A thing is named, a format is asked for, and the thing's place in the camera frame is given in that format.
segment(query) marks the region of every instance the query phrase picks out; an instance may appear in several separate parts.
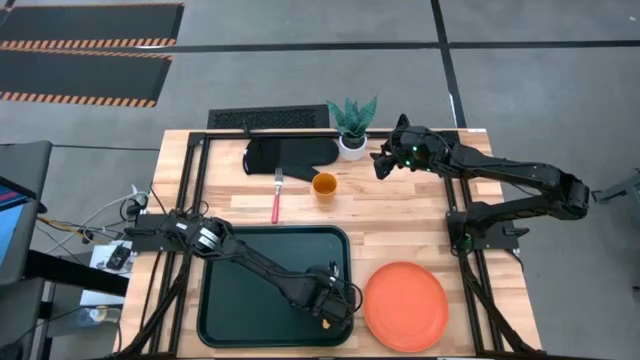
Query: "black floor mat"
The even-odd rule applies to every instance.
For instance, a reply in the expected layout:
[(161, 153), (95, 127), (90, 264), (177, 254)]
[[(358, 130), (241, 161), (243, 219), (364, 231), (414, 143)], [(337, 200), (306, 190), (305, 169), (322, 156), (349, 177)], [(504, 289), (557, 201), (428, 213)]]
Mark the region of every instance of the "black floor mat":
[(209, 110), (207, 129), (328, 128), (327, 105)]
[(0, 46), (25, 49), (173, 45), (184, 4), (14, 7)]
[(0, 49), (0, 99), (154, 107), (172, 57)]

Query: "white cable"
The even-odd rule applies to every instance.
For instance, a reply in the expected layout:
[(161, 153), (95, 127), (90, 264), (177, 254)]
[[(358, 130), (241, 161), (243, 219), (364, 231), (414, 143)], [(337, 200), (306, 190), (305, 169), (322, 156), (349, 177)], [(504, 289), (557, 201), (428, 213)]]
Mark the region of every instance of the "white cable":
[[(131, 198), (134, 198), (138, 195), (144, 195), (147, 197), (147, 199), (149, 198), (149, 193), (146, 193), (144, 191), (138, 191), (138, 189), (136, 189), (136, 187), (134, 185), (131, 185), (131, 188), (133, 190), (132, 194), (129, 194), (127, 196), (123, 196), (119, 199), (113, 200), (112, 202), (106, 204), (105, 206), (101, 207), (98, 211), (96, 211), (95, 213), (93, 213), (93, 215), (89, 216), (89, 218), (87, 218), (87, 220), (83, 221), (82, 223), (80, 223), (80, 226), (84, 226), (86, 225), (89, 221), (93, 220), (96, 216), (98, 216), (101, 212), (103, 212), (106, 208), (113, 206), (115, 204), (119, 204), (122, 201), (128, 201)], [(45, 254), (49, 254), (50, 252), (52, 252), (53, 250), (59, 248), (60, 246), (62, 246), (64, 243), (66, 243), (67, 241), (69, 241), (69, 239), (71, 239), (72, 237), (74, 237), (74, 234), (71, 234), (69, 236), (67, 236), (66, 238), (64, 238), (63, 240), (61, 240), (58, 244), (56, 244), (54, 247), (52, 247), (51, 249), (45, 251)]]

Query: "dark green tray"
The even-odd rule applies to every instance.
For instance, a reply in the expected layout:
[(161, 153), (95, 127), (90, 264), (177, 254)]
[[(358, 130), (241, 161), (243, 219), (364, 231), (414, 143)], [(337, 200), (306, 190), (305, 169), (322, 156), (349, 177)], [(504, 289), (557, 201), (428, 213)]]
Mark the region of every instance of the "dark green tray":
[[(349, 238), (335, 226), (237, 227), (236, 236), (292, 271), (334, 260), (351, 281)], [(292, 308), (278, 289), (240, 265), (204, 268), (198, 336), (211, 347), (337, 346), (351, 335), (322, 328), (322, 320)]]

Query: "oven mitt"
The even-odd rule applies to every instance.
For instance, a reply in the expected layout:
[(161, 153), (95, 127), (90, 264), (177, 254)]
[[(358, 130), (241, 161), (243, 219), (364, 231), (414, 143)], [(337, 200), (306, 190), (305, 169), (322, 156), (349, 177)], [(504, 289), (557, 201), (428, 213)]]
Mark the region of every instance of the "oven mitt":
[(259, 138), (244, 151), (244, 171), (251, 174), (282, 173), (311, 182), (318, 171), (312, 166), (329, 165), (338, 158), (338, 145), (326, 138)]

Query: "fork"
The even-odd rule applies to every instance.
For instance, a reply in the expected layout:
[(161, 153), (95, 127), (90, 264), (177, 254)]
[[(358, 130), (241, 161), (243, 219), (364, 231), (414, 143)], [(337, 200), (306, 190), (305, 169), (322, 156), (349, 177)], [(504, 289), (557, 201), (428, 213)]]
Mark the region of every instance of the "fork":
[(282, 168), (276, 168), (276, 196), (273, 198), (273, 210), (271, 211), (271, 223), (278, 223), (278, 211), (280, 209), (280, 189), (282, 188)]

